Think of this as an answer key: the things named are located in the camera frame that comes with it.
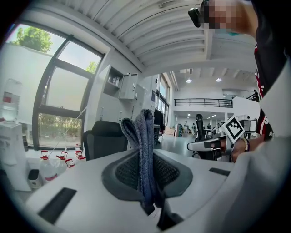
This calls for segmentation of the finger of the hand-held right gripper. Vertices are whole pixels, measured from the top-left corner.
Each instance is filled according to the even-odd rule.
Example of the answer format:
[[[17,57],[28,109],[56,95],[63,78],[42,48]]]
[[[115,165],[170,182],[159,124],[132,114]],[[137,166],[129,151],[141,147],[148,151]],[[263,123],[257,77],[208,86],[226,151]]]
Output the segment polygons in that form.
[[[227,136],[212,138],[199,142],[191,142],[187,144],[189,151],[208,152],[213,150],[221,150],[221,142],[226,142]]]

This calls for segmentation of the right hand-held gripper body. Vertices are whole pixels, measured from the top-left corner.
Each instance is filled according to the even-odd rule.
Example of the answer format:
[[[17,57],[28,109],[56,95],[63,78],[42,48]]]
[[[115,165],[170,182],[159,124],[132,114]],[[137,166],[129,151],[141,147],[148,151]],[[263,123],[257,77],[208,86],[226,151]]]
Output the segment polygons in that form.
[[[218,158],[218,161],[233,162],[231,154],[234,148],[234,144],[239,139],[246,140],[242,137],[245,132],[244,127],[238,121],[237,117],[232,116],[224,124],[222,124],[218,130],[219,137],[225,135],[227,136],[226,142],[221,142],[221,155]]]

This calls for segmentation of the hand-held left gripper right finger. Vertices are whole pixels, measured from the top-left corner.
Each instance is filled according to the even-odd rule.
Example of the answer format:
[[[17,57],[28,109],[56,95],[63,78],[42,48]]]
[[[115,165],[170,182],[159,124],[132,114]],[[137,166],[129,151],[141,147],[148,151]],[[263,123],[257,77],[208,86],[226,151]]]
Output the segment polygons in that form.
[[[218,197],[233,165],[155,149],[154,176],[161,198],[157,224],[162,231],[217,231],[221,211],[212,201]]]

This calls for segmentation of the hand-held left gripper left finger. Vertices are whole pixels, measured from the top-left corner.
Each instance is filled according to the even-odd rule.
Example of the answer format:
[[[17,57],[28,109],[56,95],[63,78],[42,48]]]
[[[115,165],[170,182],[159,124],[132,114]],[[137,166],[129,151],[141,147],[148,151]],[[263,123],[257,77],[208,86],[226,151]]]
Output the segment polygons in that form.
[[[133,150],[80,163],[42,186],[26,202],[30,222],[41,233],[157,233],[156,223],[139,202],[119,200],[102,184],[103,169],[131,153]],[[64,187],[76,194],[51,224],[38,213]]]

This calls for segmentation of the grey-blue cloth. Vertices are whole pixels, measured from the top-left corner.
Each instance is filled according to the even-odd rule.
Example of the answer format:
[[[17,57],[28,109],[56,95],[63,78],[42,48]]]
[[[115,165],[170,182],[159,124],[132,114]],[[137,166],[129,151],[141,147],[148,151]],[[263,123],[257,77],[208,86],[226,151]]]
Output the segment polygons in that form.
[[[131,188],[141,193],[141,207],[147,215],[163,205],[162,189],[154,174],[154,119],[149,109],[142,109],[135,120],[124,118],[121,130],[132,149],[137,150],[135,160],[130,162],[126,172],[128,178],[122,178]]]

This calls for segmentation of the person's right forearm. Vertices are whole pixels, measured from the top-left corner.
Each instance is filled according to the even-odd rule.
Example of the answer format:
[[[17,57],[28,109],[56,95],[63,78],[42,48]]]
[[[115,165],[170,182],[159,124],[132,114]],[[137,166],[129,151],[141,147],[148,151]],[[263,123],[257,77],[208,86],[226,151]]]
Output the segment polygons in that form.
[[[256,148],[264,142],[264,135],[258,138],[250,139],[246,142],[244,139],[239,139],[235,144],[232,151],[232,161],[235,162],[239,155],[244,152],[250,152],[256,150]]]

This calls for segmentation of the black balcony railing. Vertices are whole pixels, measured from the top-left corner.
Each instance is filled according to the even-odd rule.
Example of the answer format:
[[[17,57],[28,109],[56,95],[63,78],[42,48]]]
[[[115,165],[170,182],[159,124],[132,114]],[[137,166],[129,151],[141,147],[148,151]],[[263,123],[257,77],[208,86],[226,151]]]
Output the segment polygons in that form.
[[[175,106],[202,106],[233,108],[232,100],[213,98],[179,98],[174,99]]]

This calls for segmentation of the white trash bin black liner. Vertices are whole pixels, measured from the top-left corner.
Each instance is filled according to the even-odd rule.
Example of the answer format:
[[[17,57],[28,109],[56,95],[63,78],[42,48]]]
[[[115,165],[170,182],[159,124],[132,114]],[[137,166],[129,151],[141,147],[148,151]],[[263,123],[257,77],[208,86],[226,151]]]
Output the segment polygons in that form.
[[[28,181],[32,189],[38,189],[42,186],[42,178],[39,169],[31,169],[29,171]]]

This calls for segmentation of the black chair headrest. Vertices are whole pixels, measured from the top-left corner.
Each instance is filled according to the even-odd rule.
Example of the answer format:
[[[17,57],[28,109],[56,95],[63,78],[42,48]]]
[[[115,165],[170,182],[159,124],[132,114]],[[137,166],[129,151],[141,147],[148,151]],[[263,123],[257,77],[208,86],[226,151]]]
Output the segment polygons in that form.
[[[127,146],[128,140],[125,137],[120,124],[117,122],[96,121],[91,131],[95,136],[117,137],[122,139],[124,145]]]

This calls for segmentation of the person's black red shirt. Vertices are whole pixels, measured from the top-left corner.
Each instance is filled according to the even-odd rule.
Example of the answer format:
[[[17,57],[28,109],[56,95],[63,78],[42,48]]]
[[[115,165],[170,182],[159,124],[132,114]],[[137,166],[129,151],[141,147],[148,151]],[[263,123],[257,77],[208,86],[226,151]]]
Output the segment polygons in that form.
[[[251,2],[258,18],[254,48],[255,78],[258,96],[262,100],[277,80],[287,60],[286,46],[279,32],[279,23],[283,18],[281,14],[276,15],[263,0],[251,0]]]

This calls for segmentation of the grey metal locker cabinet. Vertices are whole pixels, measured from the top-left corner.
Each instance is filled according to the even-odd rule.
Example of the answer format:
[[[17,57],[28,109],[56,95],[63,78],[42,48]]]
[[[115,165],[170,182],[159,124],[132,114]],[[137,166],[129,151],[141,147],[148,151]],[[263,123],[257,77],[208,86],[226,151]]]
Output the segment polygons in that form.
[[[111,65],[98,72],[86,107],[84,131],[92,129],[96,121],[120,123],[123,118],[133,119],[142,109],[145,92],[138,83],[134,99],[119,99],[123,75]],[[118,86],[111,83],[117,76],[120,78]]]

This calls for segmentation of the white water dispenser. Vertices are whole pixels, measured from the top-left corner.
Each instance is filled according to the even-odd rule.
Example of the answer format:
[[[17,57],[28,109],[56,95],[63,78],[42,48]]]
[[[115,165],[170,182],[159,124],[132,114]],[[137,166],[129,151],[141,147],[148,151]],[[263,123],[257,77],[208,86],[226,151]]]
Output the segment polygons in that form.
[[[0,164],[16,191],[31,191],[20,123],[0,122]]]

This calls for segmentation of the grey locker door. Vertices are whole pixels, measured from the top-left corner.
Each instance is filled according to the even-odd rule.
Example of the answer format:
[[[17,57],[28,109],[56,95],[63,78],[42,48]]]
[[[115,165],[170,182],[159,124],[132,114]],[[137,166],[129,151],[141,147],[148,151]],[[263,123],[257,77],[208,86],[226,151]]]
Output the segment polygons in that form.
[[[138,74],[125,74],[122,78],[119,99],[131,100],[135,98]]]

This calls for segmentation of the black framed window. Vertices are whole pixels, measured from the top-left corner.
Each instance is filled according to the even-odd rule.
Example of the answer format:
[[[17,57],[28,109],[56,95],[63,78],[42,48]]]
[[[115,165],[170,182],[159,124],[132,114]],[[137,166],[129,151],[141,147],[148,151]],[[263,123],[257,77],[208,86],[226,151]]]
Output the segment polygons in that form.
[[[86,107],[103,54],[72,35],[15,24],[0,48],[0,106],[5,83],[22,83],[16,122],[28,146],[72,149],[82,143]]]

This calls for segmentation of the large water bottle red label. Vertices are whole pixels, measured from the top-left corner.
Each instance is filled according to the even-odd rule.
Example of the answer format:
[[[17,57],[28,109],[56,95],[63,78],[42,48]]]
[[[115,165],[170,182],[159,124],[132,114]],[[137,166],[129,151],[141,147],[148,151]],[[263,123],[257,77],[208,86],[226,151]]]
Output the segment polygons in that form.
[[[22,83],[15,79],[6,81],[0,106],[0,118],[3,118],[4,121],[14,122],[17,120],[22,86]]]

